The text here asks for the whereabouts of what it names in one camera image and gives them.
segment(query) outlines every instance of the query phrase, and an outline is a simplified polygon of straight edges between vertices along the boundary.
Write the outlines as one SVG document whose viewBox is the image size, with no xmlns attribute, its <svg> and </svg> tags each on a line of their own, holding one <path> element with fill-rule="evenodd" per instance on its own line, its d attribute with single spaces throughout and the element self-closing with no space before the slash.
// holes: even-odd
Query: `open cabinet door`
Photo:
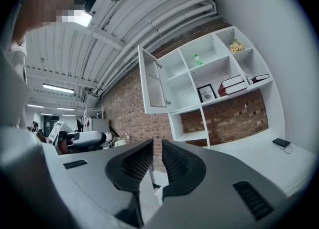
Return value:
<svg viewBox="0 0 319 229">
<path fill-rule="evenodd" d="M 168 113 L 157 59 L 140 46 L 138 46 L 138 50 L 145 113 Z"/>
</svg>

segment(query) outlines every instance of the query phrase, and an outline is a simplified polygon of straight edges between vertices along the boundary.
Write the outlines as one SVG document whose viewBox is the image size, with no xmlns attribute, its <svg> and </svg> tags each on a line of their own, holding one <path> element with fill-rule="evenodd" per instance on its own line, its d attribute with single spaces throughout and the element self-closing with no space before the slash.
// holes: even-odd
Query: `brick wall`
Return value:
<svg viewBox="0 0 319 229">
<path fill-rule="evenodd" d="M 230 24 L 221 18 L 205 23 L 170 40 L 165 45 L 155 50 L 152 54 L 155 57 L 160 58 L 183 44 L 186 44 L 208 33 L 229 26 Z M 262 127 L 262 129 L 265 129 L 266 126 L 268 127 L 267 116 L 264 106 L 262 106 L 263 100 L 258 99 L 260 98 L 260 93 L 257 96 L 255 96 L 255 94 L 253 93 L 252 97 L 253 99 L 251 100 L 250 94 L 247 94 L 244 97 L 241 96 L 241 99 L 239 100 L 242 101 L 242 103 L 258 101 L 256 104 L 258 104 L 260 107 L 258 107 L 258 109 L 254 109 L 255 105 L 253 105 L 252 103 L 249 105 L 251 106 L 249 107 L 251 111 L 247 111 L 246 113 L 243 113 L 242 106 L 239 105 L 239 103 L 236 106 L 234 105 L 234 103 L 232 102 L 234 101 L 234 99 L 205 108 L 205 113 L 209 117 L 208 120 L 206 120 L 208 122 L 207 126 L 209 128 L 209 137 L 211 142 L 213 141 L 214 143 L 221 143 L 224 141 L 230 141 L 232 137 L 241 138 L 244 137 L 243 134 L 252 135 L 252 129 L 254 129 L 254 132 L 256 132 L 258 129 L 260 129 L 260 126 Z M 129 142 L 134 142 L 140 139 L 153 138 L 153 167 L 155 170 L 163 172 L 165 171 L 165 167 L 161 162 L 161 140 L 164 138 L 172 139 L 168 116 L 167 114 L 144 113 L 139 69 L 135 69 L 133 72 L 129 73 L 126 77 L 121 79 L 117 83 L 117 85 L 115 85 L 107 93 L 105 98 L 99 102 L 98 106 L 104 106 L 106 117 L 111 121 L 111 126 L 120 136 L 125 136 L 126 132 L 129 134 Z M 263 118 L 260 118 L 260 120 L 258 121 L 254 121 L 257 120 L 257 118 L 261 117 L 260 115 L 262 115 Z M 198 129 L 203 129 L 203 125 L 200 122 L 194 123 L 196 121 L 195 117 L 198 117 L 198 115 L 194 114 L 193 116 L 194 117 L 189 117 L 187 115 L 186 118 L 182 119 L 184 120 L 183 122 L 186 125 L 189 124 L 190 128 L 188 130 L 194 129 L 196 127 Z M 255 128 L 246 129 L 244 127 L 244 122 L 249 122 L 249 120 L 251 120 L 251 122 L 249 123 L 250 126 L 256 123 Z M 191 144 L 198 146 L 207 145 L 206 140 L 193 141 L 191 142 Z"/>
</svg>

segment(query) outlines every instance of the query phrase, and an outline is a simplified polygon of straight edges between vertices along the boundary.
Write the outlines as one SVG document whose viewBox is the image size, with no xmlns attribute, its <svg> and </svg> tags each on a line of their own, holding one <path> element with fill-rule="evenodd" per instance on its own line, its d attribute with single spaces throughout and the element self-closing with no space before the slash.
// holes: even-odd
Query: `white shelving unit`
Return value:
<svg viewBox="0 0 319 229">
<path fill-rule="evenodd" d="M 234 37 L 244 43 L 245 50 L 232 54 L 230 44 Z M 194 55 L 203 64 L 197 66 Z M 269 121 L 270 132 L 285 137 L 284 115 L 277 86 L 265 61 L 253 44 L 234 26 L 191 41 L 156 59 L 139 47 L 140 74 L 145 113 L 168 113 L 172 136 L 177 141 L 206 139 L 210 148 L 203 107 L 260 89 Z M 249 84 L 248 77 L 269 74 L 269 78 Z M 222 81 L 241 75 L 247 88 L 220 97 L 218 88 Z M 216 98 L 200 102 L 197 88 L 211 84 Z M 204 131 L 184 133 L 180 115 L 200 111 Z"/>
</svg>

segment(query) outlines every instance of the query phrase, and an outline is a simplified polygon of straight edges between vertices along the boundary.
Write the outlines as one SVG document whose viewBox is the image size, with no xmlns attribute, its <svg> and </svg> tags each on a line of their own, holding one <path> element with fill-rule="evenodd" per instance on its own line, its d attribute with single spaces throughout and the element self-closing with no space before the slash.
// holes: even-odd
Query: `book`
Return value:
<svg viewBox="0 0 319 229">
<path fill-rule="evenodd" d="M 256 82 L 259 82 L 259 81 L 267 79 L 267 78 L 269 78 L 269 74 L 259 75 L 259 76 L 252 78 L 251 80 L 253 81 L 253 83 L 256 83 Z"/>
<path fill-rule="evenodd" d="M 232 93 L 238 92 L 240 90 L 246 89 L 247 85 L 245 82 L 241 82 L 238 84 L 235 84 L 231 87 L 225 88 L 223 92 L 220 93 L 220 96 L 226 96 L 226 95 L 230 95 Z"/>
<path fill-rule="evenodd" d="M 231 86 L 236 85 L 236 84 L 241 83 L 241 82 L 244 82 L 241 75 L 230 78 L 228 80 L 224 80 L 219 86 L 218 93 L 221 94 L 225 88 L 231 87 Z"/>
</svg>

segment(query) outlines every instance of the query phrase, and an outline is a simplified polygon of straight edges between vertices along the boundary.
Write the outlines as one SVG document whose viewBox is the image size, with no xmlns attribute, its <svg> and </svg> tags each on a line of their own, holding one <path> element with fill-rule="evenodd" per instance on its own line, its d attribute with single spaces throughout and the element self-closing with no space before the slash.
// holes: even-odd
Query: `black phone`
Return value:
<svg viewBox="0 0 319 229">
<path fill-rule="evenodd" d="M 283 140 L 283 139 L 280 139 L 280 138 L 277 138 L 277 139 L 274 139 L 273 140 L 273 143 L 281 146 L 281 147 L 287 147 L 290 142 L 289 141 L 286 141 L 286 140 Z"/>
</svg>

